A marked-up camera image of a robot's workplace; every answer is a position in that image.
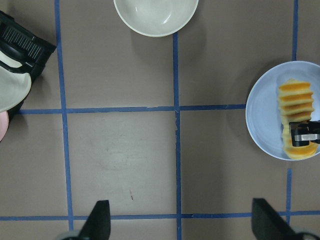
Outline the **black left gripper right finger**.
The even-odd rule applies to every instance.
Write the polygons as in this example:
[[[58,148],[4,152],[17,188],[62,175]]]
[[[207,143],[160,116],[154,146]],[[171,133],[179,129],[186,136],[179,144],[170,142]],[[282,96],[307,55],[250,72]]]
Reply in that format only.
[[[257,240],[300,239],[264,198],[252,200],[251,230]]]

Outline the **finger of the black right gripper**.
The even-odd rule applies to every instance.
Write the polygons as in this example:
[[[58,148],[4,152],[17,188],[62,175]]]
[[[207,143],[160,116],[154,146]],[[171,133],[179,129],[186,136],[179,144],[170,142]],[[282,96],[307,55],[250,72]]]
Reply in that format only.
[[[318,130],[320,128],[320,121],[301,121],[301,122],[290,122],[289,123],[290,130],[294,129],[307,129],[307,130]]]
[[[292,145],[294,147],[308,146],[310,143],[320,143],[320,135],[317,133],[312,134],[298,134],[292,136]]]

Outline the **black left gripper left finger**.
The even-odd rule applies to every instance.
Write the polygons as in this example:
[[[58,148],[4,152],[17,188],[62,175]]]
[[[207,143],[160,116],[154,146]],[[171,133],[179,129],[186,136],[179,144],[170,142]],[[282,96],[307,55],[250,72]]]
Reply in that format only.
[[[96,202],[78,234],[80,240],[108,240],[111,234],[111,215],[108,200]]]

